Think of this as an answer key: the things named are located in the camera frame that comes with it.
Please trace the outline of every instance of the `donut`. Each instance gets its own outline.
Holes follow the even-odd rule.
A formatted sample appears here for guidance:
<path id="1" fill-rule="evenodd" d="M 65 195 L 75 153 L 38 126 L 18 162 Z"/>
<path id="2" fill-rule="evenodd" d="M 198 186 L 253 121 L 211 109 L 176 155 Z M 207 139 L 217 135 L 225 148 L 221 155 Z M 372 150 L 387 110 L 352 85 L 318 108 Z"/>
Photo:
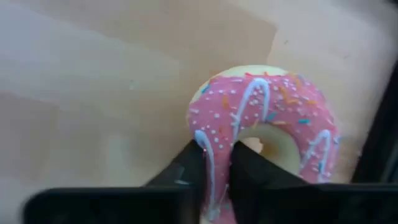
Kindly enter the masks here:
<path id="1" fill-rule="evenodd" d="M 333 173 L 340 137 L 325 97 L 281 68 L 246 65 L 213 76 L 194 94 L 187 122 L 206 155 L 203 212 L 213 223 L 235 223 L 228 171 L 238 140 L 259 138 L 260 155 L 307 182 L 328 182 Z"/>

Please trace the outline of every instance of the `white icing drizzle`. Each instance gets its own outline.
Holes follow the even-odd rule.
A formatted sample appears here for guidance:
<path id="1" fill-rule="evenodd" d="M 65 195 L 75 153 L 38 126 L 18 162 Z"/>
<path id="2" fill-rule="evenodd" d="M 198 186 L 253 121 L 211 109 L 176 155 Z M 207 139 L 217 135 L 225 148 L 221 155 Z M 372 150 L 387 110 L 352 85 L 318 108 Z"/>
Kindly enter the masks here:
<path id="1" fill-rule="evenodd" d="M 196 142 L 203 147 L 203 143 L 205 144 L 204 147 L 207 149 L 206 152 L 209 156 L 210 160 L 210 180 L 211 180 L 211 189 L 210 189 L 210 201 L 209 201 L 209 206 L 207 210 L 207 217 L 210 221 L 214 220 L 216 216 L 218 215 L 217 209 L 215 208 L 215 192 L 216 192 L 216 186 L 215 186 L 215 162 L 214 162 L 214 151 L 213 148 L 211 148 L 211 144 L 209 139 L 207 138 L 207 135 L 204 131 L 202 130 L 196 130 L 195 131 L 195 140 Z"/>
<path id="2" fill-rule="evenodd" d="M 234 127 L 234 141 L 236 139 L 236 136 L 238 135 L 238 131 L 239 131 L 239 124 L 241 122 L 241 116 L 242 113 L 246 107 L 246 104 L 248 103 L 249 97 L 251 95 L 251 93 L 253 92 L 253 89 L 256 86 L 260 86 L 263 88 L 264 90 L 264 108 L 262 110 L 262 121 L 266 120 L 267 117 L 267 113 L 268 113 L 268 106 L 269 106 L 269 85 L 267 80 L 263 79 L 263 78 L 255 78 L 249 85 L 248 87 L 245 89 L 243 96 L 242 96 L 242 100 L 241 103 L 239 104 L 239 109 L 238 112 L 236 114 L 232 114 L 231 116 L 234 118 L 234 123 L 233 123 L 233 127 Z"/>
<path id="3" fill-rule="evenodd" d="M 330 142 L 331 142 L 331 136 L 330 136 L 329 130 L 327 130 L 327 129 L 322 130 L 321 132 L 319 132 L 318 136 L 315 138 L 314 141 L 309 142 L 310 147 L 308 148 L 307 152 L 305 153 L 305 156 L 301 163 L 301 168 L 304 168 L 305 165 L 307 164 L 309 158 L 311 157 L 311 155 L 314 154 L 314 150 L 315 150 L 316 146 L 321 143 L 322 139 L 325 139 L 325 147 L 323 148 L 323 153 L 324 153 L 323 159 L 320 162 L 321 169 L 319 170 L 319 174 L 318 174 L 318 182 L 323 182 L 322 175 L 325 172 L 326 161 L 328 159 Z"/>

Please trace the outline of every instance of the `black object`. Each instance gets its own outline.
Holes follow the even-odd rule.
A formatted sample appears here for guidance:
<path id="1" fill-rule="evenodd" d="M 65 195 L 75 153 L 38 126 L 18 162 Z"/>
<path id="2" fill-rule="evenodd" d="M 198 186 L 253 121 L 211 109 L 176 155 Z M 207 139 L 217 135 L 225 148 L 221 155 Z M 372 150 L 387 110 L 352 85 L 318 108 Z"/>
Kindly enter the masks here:
<path id="1" fill-rule="evenodd" d="M 352 182 L 398 182 L 398 63 L 390 77 Z"/>
<path id="2" fill-rule="evenodd" d="M 53 189 L 30 199 L 25 224 L 199 224 L 205 158 L 191 141 L 145 187 Z M 231 154 L 229 196 L 238 224 L 398 223 L 398 185 L 312 185 L 241 142 Z"/>

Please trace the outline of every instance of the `tan surface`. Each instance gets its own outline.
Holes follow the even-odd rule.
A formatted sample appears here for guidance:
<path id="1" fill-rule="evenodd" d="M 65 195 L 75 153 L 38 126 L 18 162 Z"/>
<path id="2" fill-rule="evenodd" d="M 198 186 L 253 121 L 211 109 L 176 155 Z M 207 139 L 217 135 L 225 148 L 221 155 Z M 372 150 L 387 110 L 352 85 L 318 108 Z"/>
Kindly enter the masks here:
<path id="1" fill-rule="evenodd" d="M 50 186 L 140 185 L 190 139 L 186 106 L 242 64 L 302 72 L 353 170 L 396 55 L 376 1 L 0 1 L 0 219 Z"/>

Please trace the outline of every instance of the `black tongs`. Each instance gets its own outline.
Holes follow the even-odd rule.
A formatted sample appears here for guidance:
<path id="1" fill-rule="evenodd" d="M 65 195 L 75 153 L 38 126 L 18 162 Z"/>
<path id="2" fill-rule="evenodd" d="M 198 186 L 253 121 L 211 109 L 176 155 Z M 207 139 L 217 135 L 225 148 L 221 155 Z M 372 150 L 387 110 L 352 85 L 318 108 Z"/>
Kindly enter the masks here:
<path id="1" fill-rule="evenodd" d="M 229 196 L 238 224 L 398 223 L 398 185 L 309 184 L 237 142 Z M 51 189 L 25 205 L 26 224 L 199 224 L 206 157 L 189 142 L 147 185 Z"/>

